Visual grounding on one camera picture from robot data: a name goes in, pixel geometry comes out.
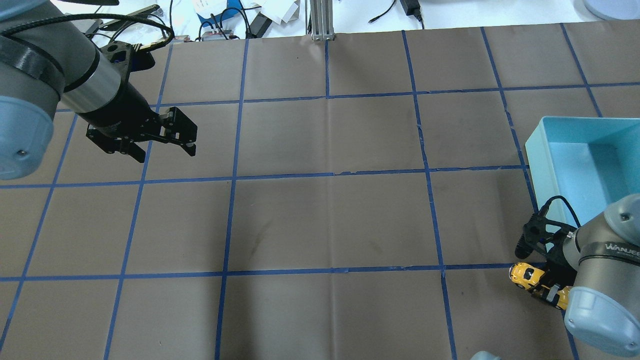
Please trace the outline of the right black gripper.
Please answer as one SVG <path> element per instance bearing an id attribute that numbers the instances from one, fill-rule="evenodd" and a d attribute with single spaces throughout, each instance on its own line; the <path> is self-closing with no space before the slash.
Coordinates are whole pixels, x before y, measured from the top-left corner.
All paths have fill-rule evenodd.
<path id="1" fill-rule="evenodd" d="M 566 240 L 565 235 L 555 235 L 553 242 L 547 244 L 545 253 L 546 262 L 541 268 L 546 275 L 542 277 L 542 282 L 546 284 L 560 284 L 570 287 L 575 285 L 578 271 L 572 265 L 563 253 L 563 242 Z"/>

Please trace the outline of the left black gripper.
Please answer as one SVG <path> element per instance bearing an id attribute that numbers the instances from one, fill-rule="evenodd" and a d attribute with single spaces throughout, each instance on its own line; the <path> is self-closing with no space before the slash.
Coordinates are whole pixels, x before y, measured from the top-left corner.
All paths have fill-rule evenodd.
<path id="1" fill-rule="evenodd" d="M 198 125 L 176 106 L 160 115 L 146 98 L 127 83 L 103 107 L 85 114 L 86 137 L 105 153 L 121 153 L 140 164 L 146 151 L 135 142 L 160 141 L 181 147 L 190 157 L 197 152 Z"/>

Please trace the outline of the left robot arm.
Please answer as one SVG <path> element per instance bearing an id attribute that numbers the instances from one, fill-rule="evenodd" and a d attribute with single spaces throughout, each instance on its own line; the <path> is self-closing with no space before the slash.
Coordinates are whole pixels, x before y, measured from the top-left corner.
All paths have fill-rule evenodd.
<path id="1" fill-rule="evenodd" d="M 148 45 L 111 41 L 98 47 L 74 23 L 118 19 L 158 28 L 163 38 Z M 129 14 L 62 14 L 50 0 L 1 2 L 2 180 L 29 176 L 39 166 L 54 133 L 62 103 L 87 122 L 86 136 L 107 154 L 142 163 L 140 142 L 197 151 L 198 127 L 177 107 L 151 109 L 130 83 L 133 72 L 153 68 L 153 51 L 175 37 L 162 22 Z"/>

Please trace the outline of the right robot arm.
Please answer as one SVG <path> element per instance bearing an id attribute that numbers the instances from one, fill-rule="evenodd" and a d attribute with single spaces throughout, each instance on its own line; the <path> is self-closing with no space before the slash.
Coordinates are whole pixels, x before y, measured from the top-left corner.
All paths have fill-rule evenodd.
<path id="1" fill-rule="evenodd" d="M 576 271 L 564 324 L 581 342 L 613 356 L 639 355 L 639 211 L 633 193 L 567 233 L 557 249 Z"/>

